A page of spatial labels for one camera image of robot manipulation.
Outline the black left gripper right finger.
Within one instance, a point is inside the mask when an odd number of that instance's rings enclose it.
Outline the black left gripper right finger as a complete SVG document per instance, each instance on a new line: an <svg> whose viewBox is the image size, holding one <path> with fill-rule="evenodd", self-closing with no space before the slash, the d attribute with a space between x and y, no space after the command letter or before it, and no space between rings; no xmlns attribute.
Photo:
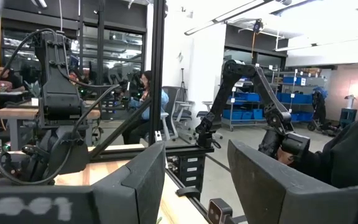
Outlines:
<svg viewBox="0 0 358 224"><path fill-rule="evenodd" d="M358 224L358 187L335 188L237 140L227 159L249 223Z"/></svg>

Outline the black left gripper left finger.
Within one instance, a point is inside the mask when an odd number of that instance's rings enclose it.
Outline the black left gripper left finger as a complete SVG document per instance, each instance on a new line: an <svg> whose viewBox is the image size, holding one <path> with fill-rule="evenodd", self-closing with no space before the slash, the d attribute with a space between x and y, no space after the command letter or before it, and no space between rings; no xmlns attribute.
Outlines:
<svg viewBox="0 0 358 224"><path fill-rule="evenodd" d="M165 178L165 145L144 149L92 185L0 182L0 223L155 223Z"/></svg>

